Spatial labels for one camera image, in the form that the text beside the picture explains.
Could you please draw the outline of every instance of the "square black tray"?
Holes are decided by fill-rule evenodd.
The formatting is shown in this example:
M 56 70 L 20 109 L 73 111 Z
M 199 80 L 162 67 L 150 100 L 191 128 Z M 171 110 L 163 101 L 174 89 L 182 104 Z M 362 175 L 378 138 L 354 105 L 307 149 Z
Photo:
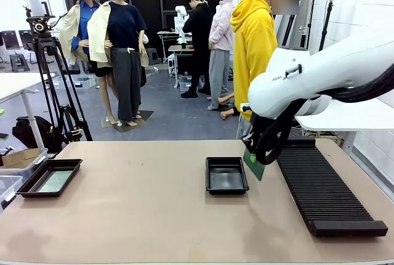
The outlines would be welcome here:
M 242 195 L 249 190 L 241 157 L 207 157 L 206 190 L 212 195 Z
M 81 162 L 81 159 L 47 160 L 19 188 L 16 194 L 22 195 L 23 197 L 59 197 L 78 172 Z M 58 191 L 39 191 L 55 173 L 62 171 L 71 171 L 71 173 Z

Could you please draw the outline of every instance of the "yellow hoodie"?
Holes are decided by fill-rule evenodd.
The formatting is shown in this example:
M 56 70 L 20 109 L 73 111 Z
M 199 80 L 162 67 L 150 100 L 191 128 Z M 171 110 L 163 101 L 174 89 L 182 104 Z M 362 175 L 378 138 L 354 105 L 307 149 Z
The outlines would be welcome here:
M 264 0 L 242 0 L 233 12 L 231 25 L 235 32 L 235 105 L 241 112 L 250 83 L 265 72 L 278 42 L 270 6 Z M 250 121 L 250 111 L 241 114 Z

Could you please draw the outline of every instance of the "gray stool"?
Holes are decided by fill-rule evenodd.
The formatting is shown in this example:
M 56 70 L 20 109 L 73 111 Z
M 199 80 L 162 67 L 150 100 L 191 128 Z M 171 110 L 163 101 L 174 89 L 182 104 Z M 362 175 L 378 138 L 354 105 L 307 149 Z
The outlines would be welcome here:
M 158 65 L 161 63 L 161 59 L 158 58 L 158 52 L 156 48 L 147 48 L 146 51 L 149 59 L 149 66 Z
M 13 72 L 18 73 L 19 69 L 23 71 L 30 71 L 27 61 L 23 54 L 10 54 L 11 69 Z

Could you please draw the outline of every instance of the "brown tabletop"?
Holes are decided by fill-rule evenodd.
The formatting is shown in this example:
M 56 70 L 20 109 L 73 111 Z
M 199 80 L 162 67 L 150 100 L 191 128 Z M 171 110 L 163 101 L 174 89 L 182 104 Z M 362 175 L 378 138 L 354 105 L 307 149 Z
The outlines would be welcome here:
M 193 52 L 193 51 L 195 51 L 194 49 L 189 48 L 190 46 L 193 46 L 193 45 L 186 45 L 186 48 L 182 48 L 182 45 L 172 45 L 169 47 L 168 51 L 169 52 L 185 52 L 185 51 Z
M 205 158 L 241 156 L 241 141 L 75 142 L 83 158 L 60 198 L 17 197 L 0 215 L 0 260 L 26 263 L 350 263 L 394 259 L 394 204 L 338 146 L 317 145 L 382 238 L 317 239 L 276 163 L 244 197 L 205 191 Z

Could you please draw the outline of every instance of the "navy t-shirt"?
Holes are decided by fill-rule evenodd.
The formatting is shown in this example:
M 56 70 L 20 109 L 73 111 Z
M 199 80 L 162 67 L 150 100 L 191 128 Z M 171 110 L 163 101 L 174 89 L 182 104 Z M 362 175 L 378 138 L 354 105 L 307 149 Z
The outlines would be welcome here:
M 138 33 L 147 29 L 139 10 L 134 5 L 119 5 L 112 1 L 110 6 L 107 30 L 112 46 L 138 50 Z

